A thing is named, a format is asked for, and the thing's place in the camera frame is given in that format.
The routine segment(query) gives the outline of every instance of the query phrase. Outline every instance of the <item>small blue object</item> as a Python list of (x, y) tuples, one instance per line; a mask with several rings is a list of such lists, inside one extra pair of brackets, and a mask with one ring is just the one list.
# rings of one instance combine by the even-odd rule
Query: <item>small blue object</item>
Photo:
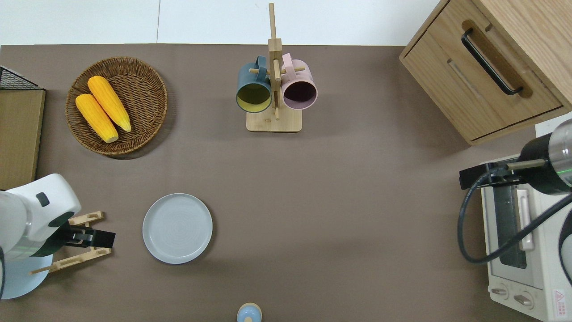
[(240, 307), (238, 314), (236, 315), (237, 322), (261, 322), (262, 321), (262, 311), (260, 307), (254, 303), (246, 303)]

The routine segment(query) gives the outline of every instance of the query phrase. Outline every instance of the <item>warning label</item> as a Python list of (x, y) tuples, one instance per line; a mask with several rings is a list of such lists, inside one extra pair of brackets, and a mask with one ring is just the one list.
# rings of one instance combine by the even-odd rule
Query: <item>warning label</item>
[(568, 317), (565, 292), (563, 289), (554, 290), (554, 316), (556, 317)]

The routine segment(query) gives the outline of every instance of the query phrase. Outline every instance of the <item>brown tablecloth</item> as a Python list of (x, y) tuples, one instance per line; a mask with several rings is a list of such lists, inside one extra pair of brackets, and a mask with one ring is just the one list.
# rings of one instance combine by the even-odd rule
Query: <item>brown tablecloth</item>
[[(62, 174), (117, 238), (111, 255), (1, 301), (0, 320), (235, 321), (250, 301), (268, 322), (533, 320), (490, 300), (456, 219), (458, 171), (518, 153), (534, 129), (469, 147), (401, 50), (284, 46), (310, 66), (318, 100), (301, 132), (252, 133), (236, 77), (266, 46), (3, 46), (0, 64), (47, 89), (38, 177)], [(158, 136), (125, 159), (85, 149), (65, 119), (75, 78), (114, 56), (147, 62), (169, 91)], [(214, 221), (205, 253), (182, 265), (151, 256), (141, 233), (171, 193), (198, 197)], [(470, 217), (467, 243), (483, 254), (478, 196)]]

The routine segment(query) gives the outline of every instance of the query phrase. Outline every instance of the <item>white toaster oven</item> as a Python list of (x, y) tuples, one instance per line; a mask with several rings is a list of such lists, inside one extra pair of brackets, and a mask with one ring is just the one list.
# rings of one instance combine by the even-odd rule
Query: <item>white toaster oven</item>
[[(564, 197), (539, 193), (528, 184), (485, 187), (481, 196), (487, 254)], [(558, 255), (560, 230), (571, 208), (568, 205), (520, 245), (487, 264), (492, 300), (542, 321), (572, 321), (572, 286)]]

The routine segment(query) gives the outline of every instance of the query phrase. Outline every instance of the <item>wooden base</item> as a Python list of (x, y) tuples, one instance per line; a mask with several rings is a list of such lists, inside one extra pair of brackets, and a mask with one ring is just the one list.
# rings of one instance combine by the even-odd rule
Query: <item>wooden base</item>
[(247, 130), (251, 132), (300, 132), (302, 111), (288, 107), (279, 108), (279, 119), (272, 107), (260, 113), (247, 113)]
[[(96, 211), (95, 213), (89, 213), (89, 214), (85, 214), (82, 216), (70, 218), (69, 222), (70, 222), (70, 225), (84, 225), (86, 227), (89, 227), (90, 222), (98, 220), (98, 219), (102, 219), (103, 217), (104, 217), (104, 215), (101, 213), (101, 211)], [(43, 272), (45, 270), (49, 270), (48, 273), (55, 272), (56, 270), (66, 268), (68, 266), (73, 266), (75, 264), (83, 263), (85, 261), (92, 260), (94, 258), (101, 257), (103, 255), (107, 255), (107, 254), (111, 253), (111, 248), (90, 247), (89, 249), (90, 250), (88, 252), (85, 252), (83, 254), (71, 256), (71, 257), (68, 257), (64, 260), (59, 260), (59, 261), (53, 262), (50, 266), (46, 266), (44, 268), (33, 270), (30, 272), (30, 275), (36, 274), (39, 272)]]

